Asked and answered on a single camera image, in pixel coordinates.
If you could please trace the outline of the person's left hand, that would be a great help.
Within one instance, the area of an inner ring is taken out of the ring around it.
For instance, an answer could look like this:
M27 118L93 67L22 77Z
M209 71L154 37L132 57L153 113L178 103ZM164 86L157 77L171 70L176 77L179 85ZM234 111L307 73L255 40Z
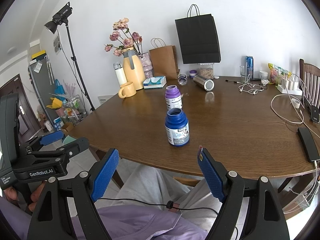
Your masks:
M30 195L31 204L28 205L28 210L30 212L34 212L36 204L39 200L41 192L46 184L46 180L42 181L42 183L35 189L35 191ZM9 187L4 190L4 195L6 199L12 204L17 204L19 201L18 193L13 187Z

